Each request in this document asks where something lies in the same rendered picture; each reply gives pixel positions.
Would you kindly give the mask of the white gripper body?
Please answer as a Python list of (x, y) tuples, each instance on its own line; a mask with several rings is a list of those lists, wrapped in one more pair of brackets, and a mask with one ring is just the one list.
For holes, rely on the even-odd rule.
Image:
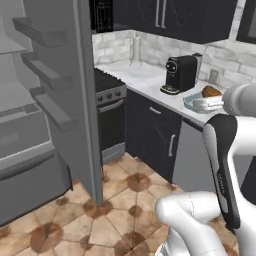
[(224, 105), (221, 96), (197, 98), (193, 100), (193, 108), (196, 111), (210, 111), (220, 109)]

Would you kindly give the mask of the brown potato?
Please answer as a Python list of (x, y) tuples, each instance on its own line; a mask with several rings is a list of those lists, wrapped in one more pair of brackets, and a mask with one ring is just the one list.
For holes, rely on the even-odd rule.
[(206, 98), (206, 97), (221, 96), (221, 95), (222, 95), (222, 93), (218, 89), (215, 89), (212, 86), (205, 86), (203, 88), (203, 90), (202, 90), (202, 96), (204, 98)]

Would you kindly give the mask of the black coffee machine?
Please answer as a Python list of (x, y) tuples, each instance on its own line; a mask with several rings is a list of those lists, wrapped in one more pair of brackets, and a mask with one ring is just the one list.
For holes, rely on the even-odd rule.
[(177, 95), (195, 87), (202, 62), (202, 55), (169, 57), (166, 62), (166, 80), (160, 91)]

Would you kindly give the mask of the dark cupboard door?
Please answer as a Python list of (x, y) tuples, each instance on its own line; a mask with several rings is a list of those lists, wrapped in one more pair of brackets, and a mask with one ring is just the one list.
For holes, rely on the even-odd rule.
[(120, 30), (149, 32), (155, 26), (158, 0), (113, 0), (113, 22)]
[(229, 37), (238, 0), (167, 0), (163, 34), (186, 42), (205, 44)]
[[(151, 167), (169, 183), (172, 182), (180, 128), (166, 127), (148, 114), (133, 112), (127, 102), (126, 151)], [(168, 156), (172, 134), (174, 139), (172, 156)]]

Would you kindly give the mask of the dark upper cupboard door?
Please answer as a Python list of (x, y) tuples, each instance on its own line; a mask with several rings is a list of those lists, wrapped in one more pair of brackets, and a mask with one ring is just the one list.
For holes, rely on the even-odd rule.
[(238, 0), (167, 0), (163, 34), (186, 42), (205, 44), (229, 37)]
[(158, 0), (113, 0), (113, 22), (120, 30), (149, 32), (155, 26)]

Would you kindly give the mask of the white paper towel roll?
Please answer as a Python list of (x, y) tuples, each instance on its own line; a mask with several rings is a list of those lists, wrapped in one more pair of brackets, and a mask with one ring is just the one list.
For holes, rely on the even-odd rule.
[(141, 62), (141, 37), (135, 36), (130, 40), (130, 62)]

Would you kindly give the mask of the dark upper cupboard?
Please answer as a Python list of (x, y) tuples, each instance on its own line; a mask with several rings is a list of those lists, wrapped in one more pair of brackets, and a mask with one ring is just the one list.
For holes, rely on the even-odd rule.
[(256, 44), (256, 0), (246, 0), (236, 40)]

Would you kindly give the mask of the black oven door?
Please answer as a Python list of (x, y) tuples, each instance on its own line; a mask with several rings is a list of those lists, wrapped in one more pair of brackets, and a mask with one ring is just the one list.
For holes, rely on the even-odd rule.
[(102, 150), (109, 149), (125, 141), (125, 100), (124, 103), (112, 110), (99, 113), (99, 108), (118, 102), (98, 106), (100, 145)]

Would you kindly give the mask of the black and silver stove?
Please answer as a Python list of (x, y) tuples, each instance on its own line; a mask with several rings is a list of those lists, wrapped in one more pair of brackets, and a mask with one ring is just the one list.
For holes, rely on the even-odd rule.
[[(95, 76), (97, 110), (98, 110), (98, 106), (101, 104), (110, 103), (120, 99), (125, 100), (127, 95), (127, 87), (126, 87), (126, 84), (121, 79), (118, 79), (115, 76), (110, 75), (98, 68), (94, 69), (94, 76)], [(117, 91), (121, 92), (121, 96), (115, 95)], [(112, 94), (111, 99), (107, 98), (107, 94), (109, 93)], [(102, 101), (97, 100), (99, 96), (103, 97)], [(102, 163), (108, 164), (109, 162), (112, 162), (117, 158), (121, 157), (124, 153), (125, 153), (125, 141), (109, 149), (106, 149), (106, 150), (101, 149)]]

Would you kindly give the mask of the grey fridge door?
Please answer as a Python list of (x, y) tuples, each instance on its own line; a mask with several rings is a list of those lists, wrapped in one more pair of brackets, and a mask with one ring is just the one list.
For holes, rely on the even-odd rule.
[(48, 96), (77, 126), (61, 132), (48, 118), (53, 144), (96, 203), (103, 201), (94, 59), (89, 0), (23, 0), (24, 17), (42, 30), (66, 29), (68, 44), (46, 47), (32, 40), (33, 52), (59, 75), (71, 75), (73, 87), (55, 91), (44, 81)]

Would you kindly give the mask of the black microwave oven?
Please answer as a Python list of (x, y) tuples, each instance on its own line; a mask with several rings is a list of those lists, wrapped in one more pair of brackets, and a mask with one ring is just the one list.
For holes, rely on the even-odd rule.
[(96, 33), (113, 30), (113, 0), (89, 0), (91, 29)]

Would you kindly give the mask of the grey fridge door shelf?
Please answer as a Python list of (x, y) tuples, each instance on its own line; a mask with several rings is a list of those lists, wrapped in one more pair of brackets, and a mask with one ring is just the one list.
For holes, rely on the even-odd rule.
[(35, 87), (30, 89), (29, 92), (37, 105), (61, 132), (72, 130), (77, 126), (77, 120), (70, 118), (64, 110), (48, 96), (44, 87)]
[(18, 32), (43, 46), (59, 47), (68, 44), (66, 29), (42, 30), (33, 26), (29, 17), (13, 18), (12, 22)]
[(23, 63), (51, 89), (58, 91), (73, 87), (73, 77), (71, 75), (59, 75), (41, 62), (36, 52), (22, 53), (21, 58)]

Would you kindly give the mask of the grey fridge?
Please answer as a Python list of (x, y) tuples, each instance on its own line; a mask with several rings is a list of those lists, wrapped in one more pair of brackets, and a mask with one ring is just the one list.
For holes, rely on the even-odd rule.
[(39, 79), (21, 58), (33, 48), (14, 28), (12, 19), (20, 17), (22, 0), (0, 0), (0, 170), (56, 150), (47, 117), (29, 92)]

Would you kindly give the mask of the grey freezer drawer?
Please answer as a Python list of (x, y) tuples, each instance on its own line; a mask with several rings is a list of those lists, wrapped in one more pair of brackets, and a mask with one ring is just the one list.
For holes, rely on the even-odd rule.
[(0, 227), (73, 189), (69, 166), (57, 150), (0, 170)]

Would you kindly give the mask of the grey wall outlet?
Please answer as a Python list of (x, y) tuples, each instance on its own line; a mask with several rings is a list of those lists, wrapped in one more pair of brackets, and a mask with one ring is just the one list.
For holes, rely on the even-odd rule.
[(219, 78), (219, 71), (211, 69), (210, 74), (209, 74), (208, 82), (210, 84), (217, 84), (218, 83), (218, 78)]

